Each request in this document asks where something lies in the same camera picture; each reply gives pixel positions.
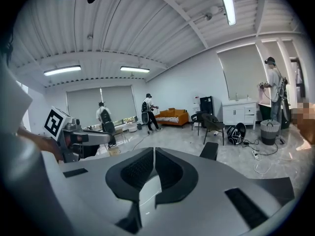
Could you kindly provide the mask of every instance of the white t-shirt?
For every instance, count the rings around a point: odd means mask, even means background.
[[[280,78],[280,75],[274,69],[268,70],[268,83],[271,85],[270,99],[273,102],[276,102],[279,98],[278,90],[280,86]]]
[[[96,111],[96,119],[101,119],[100,114],[103,112],[103,110],[106,110],[110,115],[112,114],[108,108],[101,106],[97,111]]]
[[[148,112],[151,112],[151,106],[153,106],[153,101],[151,98],[145,98],[143,102],[146,102],[148,105]]]

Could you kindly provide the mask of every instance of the backpack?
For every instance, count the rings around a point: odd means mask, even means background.
[[[106,109],[104,109],[104,110],[102,111],[102,113],[100,113],[100,117],[101,117],[102,122],[103,122],[104,124],[107,123],[107,122],[111,122],[111,121],[112,121],[112,119],[110,118],[110,115],[109,115],[109,113],[107,112]]]
[[[227,138],[233,145],[238,145],[243,142],[246,135],[246,126],[242,123],[236,127],[229,127],[227,130]]]
[[[142,103],[141,112],[147,112],[148,111],[148,104],[144,101]]]

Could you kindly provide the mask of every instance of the door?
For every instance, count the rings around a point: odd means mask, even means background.
[[[245,121],[245,108],[235,108],[235,115],[234,115],[234,122],[236,124],[242,122],[244,123]]]
[[[301,102],[301,99],[305,98],[305,86],[300,60],[298,58],[291,58],[291,65],[295,74],[297,102]]]
[[[223,123],[225,125],[233,125],[235,122],[235,110],[234,109],[223,109]]]

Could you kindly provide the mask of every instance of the marble floor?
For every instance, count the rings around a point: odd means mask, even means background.
[[[147,127],[133,133],[125,132],[117,135],[117,146],[120,153],[126,153],[137,148],[162,147],[179,150],[185,153],[199,156],[204,148],[203,140],[205,129],[201,128],[199,136],[197,128],[191,130],[191,125],[186,124],[184,128],[175,126],[162,126],[161,131],[154,131],[147,134]],[[248,127],[246,139],[253,142],[260,137],[260,126],[256,125],[253,130]],[[252,155],[252,149],[243,148],[241,145],[234,146],[225,138],[222,145],[222,134],[213,135],[213,131],[208,134],[206,142],[216,142],[219,144],[217,161],[224,163],[248,178],[277,178],[290,177],[295,195],[299,195],[303,190],[308,178],[313,172],[315,165],[315,147],[303,139],[299,130],[291,125],[289,129],[283,130],[282,137],[285,144],[281,145],[277,140],[278,151],[269,156],[258,156],[257,161]],[[267,146],[262,142],[253,145],[259,153],[269,154],[276,151],[276,146]],[[109,156],[107,148],[101,146],[95,157],[86,160],[97,159]]]

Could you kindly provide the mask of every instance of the person's hand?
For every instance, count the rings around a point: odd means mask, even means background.
[[[17,134],[33,141],[39,150],[48,151],[54,154],[57,161],[63,160],[61,151],[54,139],[46,138],[44,136],[35,135],[23,128],[19,128]]]

